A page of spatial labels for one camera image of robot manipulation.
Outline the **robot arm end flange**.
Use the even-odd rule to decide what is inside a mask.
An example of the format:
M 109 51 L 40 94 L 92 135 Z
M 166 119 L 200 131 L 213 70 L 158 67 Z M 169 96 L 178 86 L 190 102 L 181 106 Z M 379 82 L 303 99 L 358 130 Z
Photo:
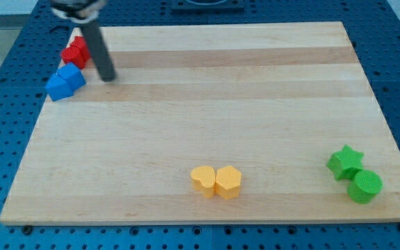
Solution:
M 76 24 L 86 24 L 99 17 L 100 10 L 107 0 L 50 0 L 51 11 L 61 19 Z

